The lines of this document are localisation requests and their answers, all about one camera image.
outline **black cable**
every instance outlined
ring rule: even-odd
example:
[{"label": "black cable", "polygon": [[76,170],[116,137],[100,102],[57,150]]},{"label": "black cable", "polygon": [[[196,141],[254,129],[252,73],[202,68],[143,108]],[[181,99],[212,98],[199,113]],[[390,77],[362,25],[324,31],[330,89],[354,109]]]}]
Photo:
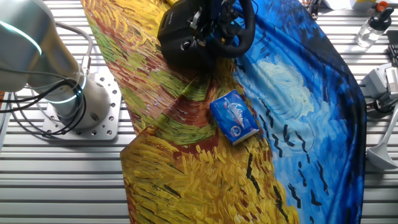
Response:
[{"label": "black cable", "polygon": [[[25,105],[22,108],[26,109],[32,105],[34,105],[35,103],[39,102],[41,99],[43,99],[45,96],[47,96],[49,93],[53,92],[54,90],[56,90],[58,87],[64,86],[64,85],[68,85],[69,87],[73,88],[75,85],[75,83],[71,86],[71,82],[74,80],[62,80],[61,82],[59,82],[58,84],[54,85],[53,87],[51,87],[49,90],[37,95],[37,96],[33,96],[33,97],[29,97],[29,98],[24,98],[22,100],[0,100],[1,103],[23,103],[26,101],[30,101],[30,100],[35,100],[34,102],[29,103],[28,105]],[[0,111],[0,113],[10,113],[12,112],[11,110],[4,110],[4,111]]]},{"label": "black cable", "polygon": [[394,107],[386,108],[386,109],[381,109],[379,107],[379,104],[377,103],[377,100],[373,101],[373,108],[379,112],[379,113],[391,113],[394,110]]},{"label": "black cable", "polygon": [[[76,106],[78,106],[79,104],[80,104],[80,101],[79,101],[79,100],[76,100]],[[23,117],[33,128],[35,128],[36,130],[38,130],[38,131],[40,131],[40,132],[34,132],[34,131],[31,131],[31,130],[27,129],[27,127],[25,127],[22,123],[20,123],[20,122],[17,120],[16,115],[15,115],[14,112],[12,112],[12,116],[14,117],[15,121],[16,121],[25,131],[27,131],[27,132],[29,132],[29,133],[31,133],[31,134],[34,134],[34,135],[41,135],[41,136],[43,136],[43,137],[52,137],[52,136],[55,136],[55,135],[61,135],[61,134],[66,134],[66,133],[70,132],[71,130],[73,130],[73,129],[82,121],[82,119],[84,118],[84,115],[85,115],[85,113],[86,113],[86,109],[87,109],[86,98],[85,98],[84,95],[83,95],[83,104],[84,104],[84,105],[83,105],[83,112],[82,112],[82,114],[81,114],[79,120],[78,120],[72,127],[70,127],[70,126],[73,124],[73,122],[76,120],[76,117],[77,117],[78,114],[79,114],[79,110],[77,110],[76,113],[75,113],[75,115],[74,115],[74,117],[71,119],[71,121],[70,121],[67,125],[65,125],[65,127],[63,127],[62,129],[60,129],[60,130],[58,130],[58,131],[56,131],[56,132],[54,132],[54,133],[48,133],[48,132],[44,131],[43,129],[40,129],[39,127],[37,127],[36,125],[34,125],[32,122],[30,122],[30,121],[27,119],[25,113],[24,113],[22,110],[20,110],[20,113],[21,113],[22,117]]]},{"label": "black cable", "polygon": [[257,6],[256,13],[255,13],[255,16],[256,16],[257,13],[259,12],[259,5],[257,4],[257,2],[255,0],[251,0],[251,1]]}]

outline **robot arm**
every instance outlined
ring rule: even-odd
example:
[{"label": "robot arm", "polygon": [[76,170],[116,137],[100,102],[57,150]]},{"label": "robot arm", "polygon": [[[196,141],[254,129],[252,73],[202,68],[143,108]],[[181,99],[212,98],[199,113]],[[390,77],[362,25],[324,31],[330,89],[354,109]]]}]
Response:
[{"label": "robot arm", "polygon": [[[19,91],[28,83],[38,93],[64,80],[76,80],[86,99],[86,113],[74,87],[60,86],[44,98],[65,125],[71,114],[83,114],[77,129],[95,126],[108,114],[105,88],[82,73],[83,69],[60,40],[50,9],[42,0],[0,0],[0,91]],[[89,57],[83,62],[88,69]]]}]

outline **van gogh print cloth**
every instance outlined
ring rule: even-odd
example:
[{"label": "van gogh print cloth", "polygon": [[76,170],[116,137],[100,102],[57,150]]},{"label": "van gogh print cloth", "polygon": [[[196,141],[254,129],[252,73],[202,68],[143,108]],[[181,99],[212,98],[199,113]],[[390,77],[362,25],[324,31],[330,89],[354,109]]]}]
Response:
[{"label": "van gogh print cloth", "polygon": [[[173,1],[82,0],[137,134],[121,153],[131,223],[359,223],[359,86],[298,1],[256,2],[251,49],[199,74],[159,50]],[[261,127],[235,147],[208,109],[233,89]]]}]

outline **aluminum slatted table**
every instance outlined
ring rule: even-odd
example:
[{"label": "aluminum slatted table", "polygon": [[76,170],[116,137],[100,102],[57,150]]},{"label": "aluminum slatted table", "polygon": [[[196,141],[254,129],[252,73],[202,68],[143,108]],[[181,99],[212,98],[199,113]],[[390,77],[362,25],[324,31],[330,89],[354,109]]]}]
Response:
[{"label": "aluminum slatted table", "polygon": [[[79,0],[46,3],[55,20],[92,34]],[[366,53],[353,52],[354,35],[365,20],[353,11],[333,11],[318,19],[358,83],[371,69],[389,62],[383,53],[386,36]],[[392,20],[390,29],[398,29],[398,12]],[[64,29],[58,29],[58,33],[80,61],[86,40]],[[92,59],[92,72],[109,73],[97,44]],[[29,96],[30,91],[23,90],[19,95]],[[119,152],[135,134],[126,105],[121,106],[119,137],[106,143],[50,144],[31,136],[11,119],[0,153],[0,223],[129,223]],[[36,106],[26,114],[36,125],[42,125],[44,116]],[[368,146],[381,140],[389,120],[388,116],[368,122]],[[389,153],[398,160],[398,126],[389,141]],[[396,211],[398,169],[380,172],[366,164],[362,223],[398,223]]]}]

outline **black mount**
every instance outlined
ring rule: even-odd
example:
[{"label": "black mount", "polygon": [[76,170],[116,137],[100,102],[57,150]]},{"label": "black mount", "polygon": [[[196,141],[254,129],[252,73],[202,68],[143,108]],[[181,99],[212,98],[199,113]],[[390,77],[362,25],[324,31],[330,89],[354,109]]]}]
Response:
[{"label": "black mount", "polygon": [[[165,12],[157,38],[169,65],[212,70],[217,56],[243,56],[254,40],[256,23],[251,0],[239,0],[245,28],[234,20],[235,0],[180,0]],[[233,45],[238,37],[239,44]]]}]

